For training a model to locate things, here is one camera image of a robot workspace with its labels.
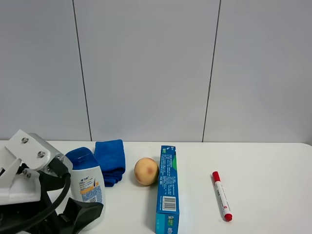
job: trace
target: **folded blue cloth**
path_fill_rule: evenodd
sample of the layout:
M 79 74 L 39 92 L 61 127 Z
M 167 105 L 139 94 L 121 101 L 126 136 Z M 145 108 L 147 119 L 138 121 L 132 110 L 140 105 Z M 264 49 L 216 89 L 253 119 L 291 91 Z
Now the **folded blue cloth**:
M 102 170 L 106 187 L 113 187 L 121 181 L 126 170 L 122 140 L 96 142 L 94 157 Z

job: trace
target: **white bottle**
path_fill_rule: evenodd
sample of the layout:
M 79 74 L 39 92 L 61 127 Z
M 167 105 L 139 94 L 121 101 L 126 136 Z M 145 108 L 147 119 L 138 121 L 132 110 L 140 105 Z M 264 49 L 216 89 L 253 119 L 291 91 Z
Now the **white bottle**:
M 73 199 L 82 202 L 100 202 L 103 204 L 101 216 L 88 224 L 83 230 L 90 230 L 103 219 L 106 210 L 105 184 L 98 161 L 93 153 L 85 147 L 66 154 L 73 164 L 71 172 L 71 191 Z

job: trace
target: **blue bottle cap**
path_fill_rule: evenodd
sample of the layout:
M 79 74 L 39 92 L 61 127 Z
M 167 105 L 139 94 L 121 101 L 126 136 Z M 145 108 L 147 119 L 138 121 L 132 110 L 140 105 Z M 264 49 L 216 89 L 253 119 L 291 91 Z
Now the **blue bottle cap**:
M 72 162 L 73 170 L 88 169 L 99 165 L 92 151 L 86 147 L 72 150 L 66 156 Z

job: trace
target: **blue box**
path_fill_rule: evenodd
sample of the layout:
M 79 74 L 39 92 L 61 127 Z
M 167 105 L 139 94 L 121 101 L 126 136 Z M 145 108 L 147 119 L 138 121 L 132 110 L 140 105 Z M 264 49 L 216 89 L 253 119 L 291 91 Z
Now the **blue box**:
M 177 186 L 176 148 L 161 146 L 158 178 L 156 234 L 177 234 L 179 194 Z

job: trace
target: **red marker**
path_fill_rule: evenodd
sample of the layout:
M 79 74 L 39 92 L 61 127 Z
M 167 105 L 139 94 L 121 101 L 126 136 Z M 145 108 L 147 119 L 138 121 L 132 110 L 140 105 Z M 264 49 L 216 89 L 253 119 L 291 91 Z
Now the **red marker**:
M 221 181 L 220 181 L 219 173 L 213 172 L 213 177 L 214 177 L 214 184 L 215 184 L 216 190 L 218 191 L 218 197 L 220 199 L 220 205 L 222 208 L 224 219 L 225 221 L 231 221 L 233 216 L 231 214 L 229 203 L 226 200 L 226 196 L 225 196 L 225 193 L 224 193 Z

